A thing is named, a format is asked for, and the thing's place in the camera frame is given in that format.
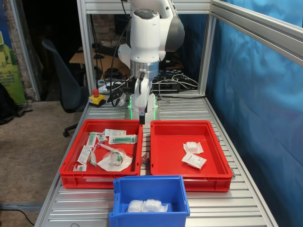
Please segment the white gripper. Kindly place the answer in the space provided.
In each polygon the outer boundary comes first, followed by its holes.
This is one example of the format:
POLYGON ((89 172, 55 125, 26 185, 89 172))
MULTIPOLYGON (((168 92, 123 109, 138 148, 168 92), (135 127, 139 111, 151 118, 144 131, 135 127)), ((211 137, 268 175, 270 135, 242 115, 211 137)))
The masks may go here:
POLYGON ((134 89, 134 106, 139 110, 139 123, 145 124, 145 108, 150 95, 150 81, 137 79, 134 89))

